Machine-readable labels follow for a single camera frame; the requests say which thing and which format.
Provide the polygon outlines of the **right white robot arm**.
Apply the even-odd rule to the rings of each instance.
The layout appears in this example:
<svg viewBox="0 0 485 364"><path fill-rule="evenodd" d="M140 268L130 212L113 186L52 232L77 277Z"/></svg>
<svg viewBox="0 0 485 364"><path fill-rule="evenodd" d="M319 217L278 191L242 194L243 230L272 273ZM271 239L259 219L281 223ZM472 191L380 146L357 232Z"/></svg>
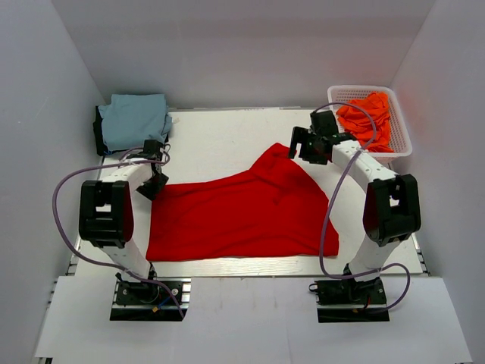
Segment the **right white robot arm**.
<svg viewBox="0 0 485 364"><path fill-rule="evenodd" d="M393 250L421 228L418 182L410 174L397 174L376 160L350 133L338 130L331 111L310 114L309 128L294 127L289 158L316 165L332 163L342 168L342 178L351 177L365 192L362 224L365 237L348 263L346 275L324 275L344 280L343 296L354 303L370 292L368 281L390 268Z"/></svg>

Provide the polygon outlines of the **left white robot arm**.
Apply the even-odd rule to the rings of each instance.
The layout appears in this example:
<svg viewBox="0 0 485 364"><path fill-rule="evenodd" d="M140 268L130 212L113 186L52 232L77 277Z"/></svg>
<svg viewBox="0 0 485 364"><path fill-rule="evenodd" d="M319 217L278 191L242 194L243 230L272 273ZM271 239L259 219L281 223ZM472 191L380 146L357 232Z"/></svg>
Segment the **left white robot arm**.
<svg viewBox="0 0 485 364"><path fill-rule="evenodd" d="M134 217L131 196L137 192L154 200L168 177L155 163L129 164L101 180L87 180L80 191L79 234L109 257L123 281L134 282L134 293L150 303L160 294L152 279L155 269L133 239Z"/></svg>

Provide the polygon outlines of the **red t shirt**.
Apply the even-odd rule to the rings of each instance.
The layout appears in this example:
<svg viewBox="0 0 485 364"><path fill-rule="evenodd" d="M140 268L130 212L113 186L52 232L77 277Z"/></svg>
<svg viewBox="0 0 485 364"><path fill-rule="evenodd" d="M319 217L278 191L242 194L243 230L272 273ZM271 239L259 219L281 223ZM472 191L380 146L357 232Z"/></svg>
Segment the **red t shirt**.
<svg viewBox="0 0 485 364"><path fill-rule="evenodd" d="M328 198L275 143L246 171L167 185L152 203L151 262L223 257L337 256L339 234L323 226Z"/></svg>

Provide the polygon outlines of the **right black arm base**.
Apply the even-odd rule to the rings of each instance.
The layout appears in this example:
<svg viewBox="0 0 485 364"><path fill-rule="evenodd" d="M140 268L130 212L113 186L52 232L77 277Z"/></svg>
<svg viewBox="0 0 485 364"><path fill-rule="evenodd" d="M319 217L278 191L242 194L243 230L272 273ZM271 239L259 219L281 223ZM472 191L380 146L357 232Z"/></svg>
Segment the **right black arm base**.
<svg viewBox="0 0 485 364"><path fill-rule="evenodd" d="M308 286L316 296L319 323L388 322L390 315L380 278L372 281L321 280Z"/></svg>

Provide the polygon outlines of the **folded light blue t shirt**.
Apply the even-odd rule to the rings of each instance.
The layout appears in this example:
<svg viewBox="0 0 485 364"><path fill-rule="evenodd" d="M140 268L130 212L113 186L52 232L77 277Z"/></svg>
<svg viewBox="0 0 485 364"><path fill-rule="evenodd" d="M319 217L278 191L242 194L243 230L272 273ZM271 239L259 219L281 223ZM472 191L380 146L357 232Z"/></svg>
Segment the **folded light blue t shirt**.
<svg viewBox="0 0 485 364"><path fill-rule="evenodd" d="M146 140L165 143L173 125L163 94L114 94L110 104L100 105L97 110L106 152L142 146Z"/></svg>

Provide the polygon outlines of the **orange t shirt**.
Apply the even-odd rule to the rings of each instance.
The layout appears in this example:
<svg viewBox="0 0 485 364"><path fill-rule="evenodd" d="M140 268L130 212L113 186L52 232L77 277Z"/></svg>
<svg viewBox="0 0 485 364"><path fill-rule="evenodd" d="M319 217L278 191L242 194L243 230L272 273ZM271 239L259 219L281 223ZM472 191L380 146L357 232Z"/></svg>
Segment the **orange t shirt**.
<svg viewBox="0 0 485 364"><path fill-rule="evenodd" d="M374 131L369 119L359 110L346 105L341 106L336 112L338 122L344 131L351 133L362 145L372 139L372 143L367 148L369 152L394 153L390 148L391 125L388 95L382 92L372 92L365 99L353 99L349 103L365 110L372 117L376 127L376 136L372 138Z"/></svg>

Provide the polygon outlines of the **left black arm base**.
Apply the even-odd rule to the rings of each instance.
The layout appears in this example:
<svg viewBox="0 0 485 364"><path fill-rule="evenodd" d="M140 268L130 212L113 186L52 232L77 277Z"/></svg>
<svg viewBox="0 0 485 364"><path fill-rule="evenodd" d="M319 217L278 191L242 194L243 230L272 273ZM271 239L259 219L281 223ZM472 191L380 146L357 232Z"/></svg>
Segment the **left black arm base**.
<svg viewBox="0 0 485 364"><path fill-rule="evenodd" d="M182 315L171 298L174 296L183 315L189 308L190 279L162 281L157 284L118 281L111 304L112 322L181 322Z"/></svg>

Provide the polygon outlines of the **white plastic basket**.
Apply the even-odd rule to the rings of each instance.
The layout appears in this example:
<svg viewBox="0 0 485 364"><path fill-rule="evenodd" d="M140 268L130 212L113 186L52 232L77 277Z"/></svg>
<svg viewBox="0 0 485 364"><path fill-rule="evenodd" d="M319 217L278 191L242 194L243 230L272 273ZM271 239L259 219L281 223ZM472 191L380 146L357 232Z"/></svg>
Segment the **white plastic basket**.
<svg viewBox="0 0 485 364"><path fill-rule="evenodd" d="M327 90L327 97L328 101L332 103L330 109L335 115L339 129L345 132L342 125L338 122L336 115L338 109L344 106L345 102L349 103L353 99L365 99L372 92L382 92L388 95L391 125L390 148L393 149L394 153L369 153L381 164L388 164L397 158L408 156L412 152L404 117L394 92L383 86L340 85L330 87Z"/></svg>

